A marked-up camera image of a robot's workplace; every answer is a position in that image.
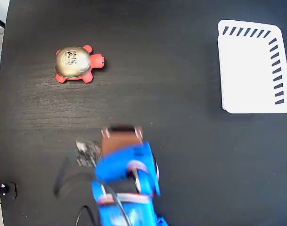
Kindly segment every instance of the black table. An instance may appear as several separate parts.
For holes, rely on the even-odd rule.
[[[72,225],[90,186],[57,200],[52,185],[78,137],[141,125],[160,167],[157,212],[173,226],[287,225],[287,114],[221,107],[217,24],[277,25],[287,55],[287,1],[15,0],[0,70],[4,224]],[[55,80],[55,52],[92,45],[94,81]]]

